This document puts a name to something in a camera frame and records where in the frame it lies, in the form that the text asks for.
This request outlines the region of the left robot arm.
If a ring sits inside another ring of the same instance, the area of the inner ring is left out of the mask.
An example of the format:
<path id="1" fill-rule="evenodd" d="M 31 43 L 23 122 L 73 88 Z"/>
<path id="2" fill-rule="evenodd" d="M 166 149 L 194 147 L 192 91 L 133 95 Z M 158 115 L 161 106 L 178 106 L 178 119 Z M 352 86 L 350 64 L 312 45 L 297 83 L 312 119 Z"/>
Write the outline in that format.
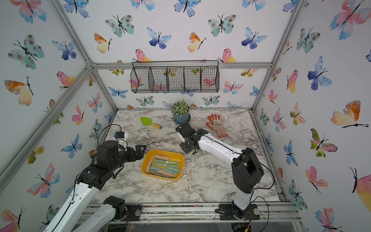
<path id="1" fill-rule="evenodd" d="M 145 145 L 124 147 L 116 140 L 98 145 L 92 162 L 76 176 L 73 190 L 59 212 L 49 222 L 46 232 L 99 232 L 110 221 L 129 223 L 131 215 L 125 200 L 110 196 L 80 226 L 76 223 L 106 182 L 117 177 L 125 163 L 143 159 Z"/>

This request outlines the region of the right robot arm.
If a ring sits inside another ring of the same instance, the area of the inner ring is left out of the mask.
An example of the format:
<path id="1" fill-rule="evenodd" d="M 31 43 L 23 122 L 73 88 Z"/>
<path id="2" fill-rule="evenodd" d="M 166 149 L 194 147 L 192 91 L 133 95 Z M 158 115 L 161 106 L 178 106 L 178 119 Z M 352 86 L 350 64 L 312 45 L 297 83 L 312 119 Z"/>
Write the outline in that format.
<path id="1" fill-rule="evenodd" d="M 233 181 L 238 191 L 230 208 L 227 209 L 226 204 L 219 206 L 217 213 L 220 217 L 224 220 L 227 217 L 258 219 L 259 216 L 253 216 L 257 206 L 252 204 L 252 196 L 255 190 L 264 189 L 257 185 L 264 176 L 264 169 L 269 170 L 269 168 L 258 160 L 254 150 L 235 148 L 210 135 L 204 129 L 193 129 L 189 123 L 178 126 L 175 131 L 182 140 L 180 147 L 186 154 L 193 150 L 202 150 L 231 166 Z"/>

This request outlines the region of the yellow storage box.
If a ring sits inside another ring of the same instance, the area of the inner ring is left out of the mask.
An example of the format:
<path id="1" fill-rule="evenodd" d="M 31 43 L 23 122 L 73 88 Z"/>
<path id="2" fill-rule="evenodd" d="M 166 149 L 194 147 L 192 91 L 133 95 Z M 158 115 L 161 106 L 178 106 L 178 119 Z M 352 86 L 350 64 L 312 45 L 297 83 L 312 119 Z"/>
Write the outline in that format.
<path id="1" fill-rule="evenodd" d="M 142 173 L 160 179 L 177 181 L 183 173 L 185 159 L 179 153 L 151 150 L 142 163 Z"/>

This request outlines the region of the red white garden glove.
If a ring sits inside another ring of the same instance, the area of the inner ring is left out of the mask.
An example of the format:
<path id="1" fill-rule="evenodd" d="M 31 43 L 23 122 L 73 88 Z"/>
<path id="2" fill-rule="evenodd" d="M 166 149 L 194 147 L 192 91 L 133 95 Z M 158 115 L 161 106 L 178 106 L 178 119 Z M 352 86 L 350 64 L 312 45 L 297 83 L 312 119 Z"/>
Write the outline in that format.
<path id="1" fill-rule="evenodd" d="M 228 136 L 223 119 L 220 115 L 210 115 L 208 116 L 208 122 L 206 123 L 207 127 L 215 131 L 218 135 L 218 138 L 224 138 Z"/>

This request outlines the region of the potted green plant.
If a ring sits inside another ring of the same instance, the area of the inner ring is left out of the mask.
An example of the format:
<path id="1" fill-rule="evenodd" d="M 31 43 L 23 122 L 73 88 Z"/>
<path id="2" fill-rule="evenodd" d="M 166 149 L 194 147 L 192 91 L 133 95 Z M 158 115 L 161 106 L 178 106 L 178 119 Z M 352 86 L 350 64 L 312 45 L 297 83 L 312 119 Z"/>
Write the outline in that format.
<path id="1" fill-rule="evenodd" d="M 189 114 L 190 106 L 185 100 L 180 100 L 171 106 L 171 112 L 173 114 L 173 121 L 182 125 L 190 120 Z"/>

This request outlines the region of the green yellow toy trowel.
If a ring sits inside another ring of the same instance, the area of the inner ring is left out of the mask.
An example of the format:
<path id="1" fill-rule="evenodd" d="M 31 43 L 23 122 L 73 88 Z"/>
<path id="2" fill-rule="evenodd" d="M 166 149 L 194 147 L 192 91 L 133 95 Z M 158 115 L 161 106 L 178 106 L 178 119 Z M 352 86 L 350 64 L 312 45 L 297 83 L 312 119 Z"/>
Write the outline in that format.
<path id="1" fill-rule="evenodd" d="M 152 119 L 150 119 L 150 118 L 148 118 L 148 117 L 141 117 L 141 118 L 140 118 L 140 121 L 141 121 L 141 123 L 142 123 L 143 125 L 145 125 L 145 126 L 153 126 L 153 127 L 157 128 L 157 129 L 159 129 L 159 130 L 162 129 L 162 126 L 153 123 Z"/>

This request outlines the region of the aluminium front rail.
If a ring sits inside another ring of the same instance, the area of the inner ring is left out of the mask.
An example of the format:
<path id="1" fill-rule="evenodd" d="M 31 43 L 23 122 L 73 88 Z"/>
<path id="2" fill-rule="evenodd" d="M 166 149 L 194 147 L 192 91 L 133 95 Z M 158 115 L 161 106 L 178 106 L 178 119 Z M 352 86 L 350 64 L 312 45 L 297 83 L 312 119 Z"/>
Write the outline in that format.
<path id="1" fill-rule="evenodd" d="M 74 228 L 86 221 L 111 223 L 180 223 L 180 222 L 301 222 L 298 210 L 289 202 L 254 202 L 246 216 L 239 218 L 231 203 L 126 204 L 124 214 L 116 216 L 109 204 L 88 204 L 82 214 L 67 222 Z"/>

